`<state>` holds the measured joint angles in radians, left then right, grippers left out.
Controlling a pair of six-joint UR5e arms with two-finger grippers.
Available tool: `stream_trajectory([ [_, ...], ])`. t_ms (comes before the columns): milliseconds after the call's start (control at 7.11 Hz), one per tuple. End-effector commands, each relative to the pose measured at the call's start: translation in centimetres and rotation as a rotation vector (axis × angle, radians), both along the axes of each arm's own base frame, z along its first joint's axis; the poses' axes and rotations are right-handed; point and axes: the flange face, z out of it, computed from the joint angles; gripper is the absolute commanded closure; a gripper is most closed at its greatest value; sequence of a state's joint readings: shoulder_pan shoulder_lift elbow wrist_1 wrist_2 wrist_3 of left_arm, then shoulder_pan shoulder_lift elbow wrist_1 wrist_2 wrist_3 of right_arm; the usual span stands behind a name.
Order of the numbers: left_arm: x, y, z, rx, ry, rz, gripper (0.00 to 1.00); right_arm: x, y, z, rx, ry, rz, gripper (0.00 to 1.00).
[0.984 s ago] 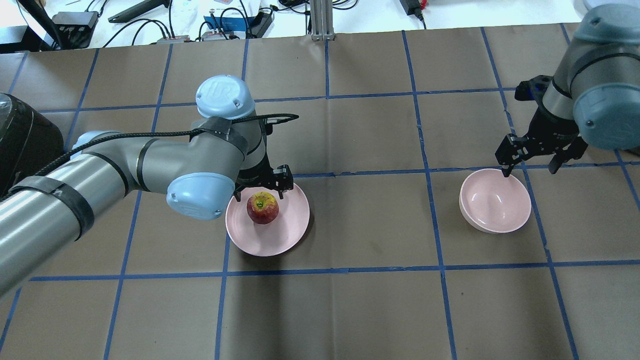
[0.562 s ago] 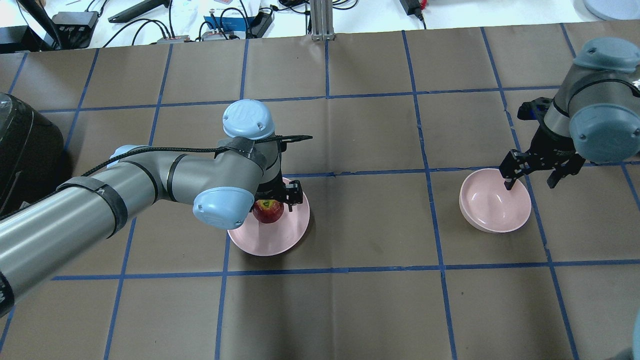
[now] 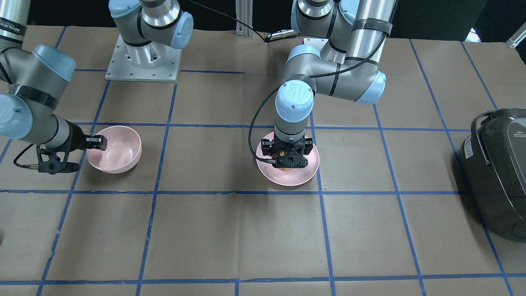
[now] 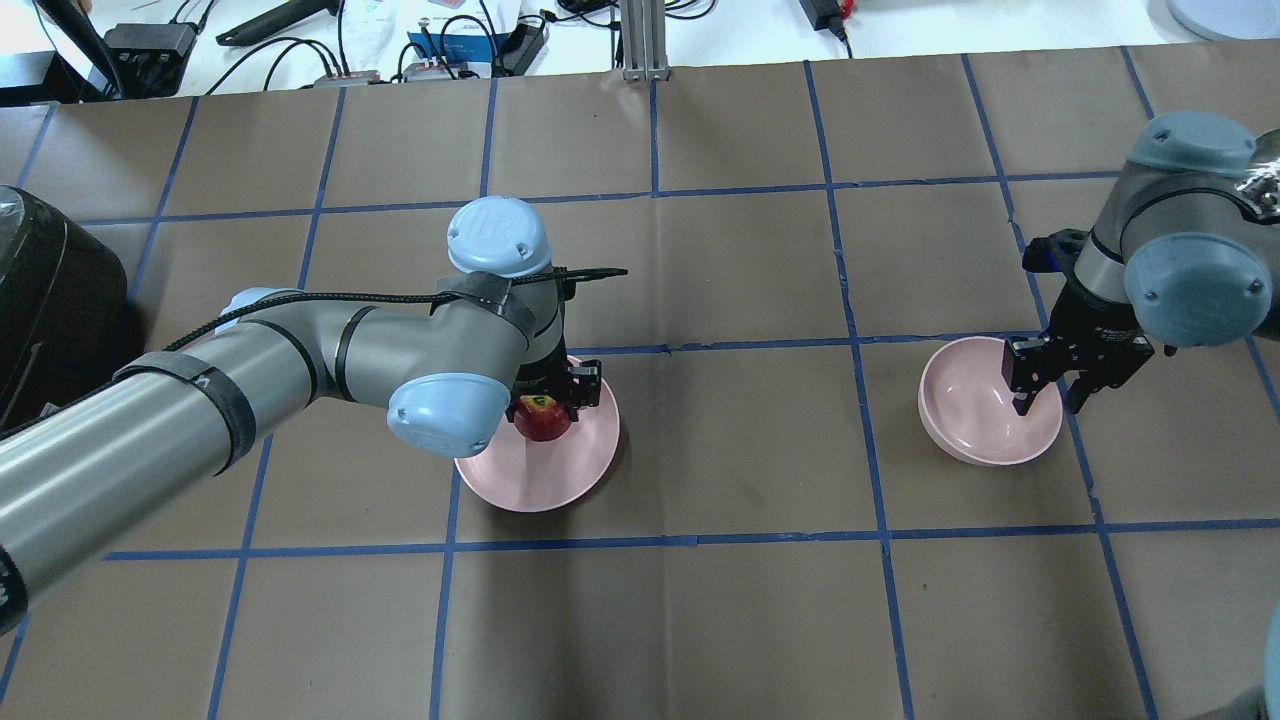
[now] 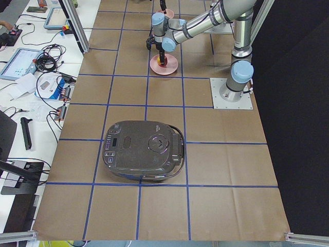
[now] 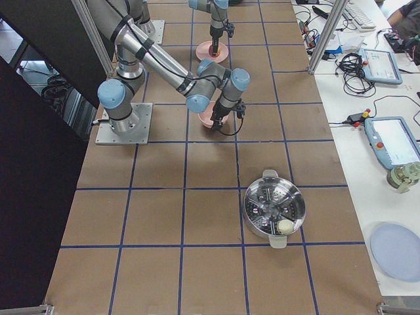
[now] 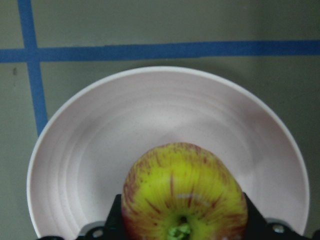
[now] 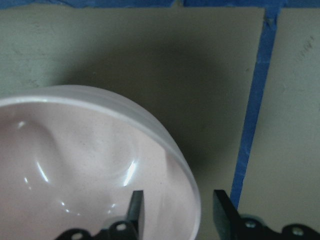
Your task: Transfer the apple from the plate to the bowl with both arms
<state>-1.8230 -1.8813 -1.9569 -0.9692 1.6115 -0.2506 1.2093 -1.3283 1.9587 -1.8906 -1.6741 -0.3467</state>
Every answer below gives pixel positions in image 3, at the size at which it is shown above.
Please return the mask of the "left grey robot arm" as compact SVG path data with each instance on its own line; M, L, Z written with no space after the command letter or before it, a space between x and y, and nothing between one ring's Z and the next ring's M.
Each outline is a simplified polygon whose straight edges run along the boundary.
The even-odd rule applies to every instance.
M379 101L386 76L380 57L391 34L396 0L295 0L291 26L325 39L318 49L294 47L284 66L275 97L274 138L262 140L269 163L284 157L300 160L313 148L306 138L307 119L318 94L364 104Z

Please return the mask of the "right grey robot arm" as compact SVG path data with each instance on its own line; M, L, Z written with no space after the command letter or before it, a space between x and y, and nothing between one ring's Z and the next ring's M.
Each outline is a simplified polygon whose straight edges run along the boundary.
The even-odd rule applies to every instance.
M111 0L108 7L129 49L183 49L190 41L194 19L176 0ZM1 95L1 135L51 152L105 150L104 136L87 135L54 115L76 62L46 44L32 52L22 48L29 9L28 0L1 2L1 79L8 84Z

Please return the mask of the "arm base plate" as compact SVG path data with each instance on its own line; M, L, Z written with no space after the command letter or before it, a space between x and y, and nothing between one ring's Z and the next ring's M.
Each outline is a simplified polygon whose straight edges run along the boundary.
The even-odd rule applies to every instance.
M338 52L331 47L328 39L304 38L303 44L317 49L322 60L331 62L337 61Z
M156 42L134 47L118 36L105 78L120 82L176 82L181 49Z

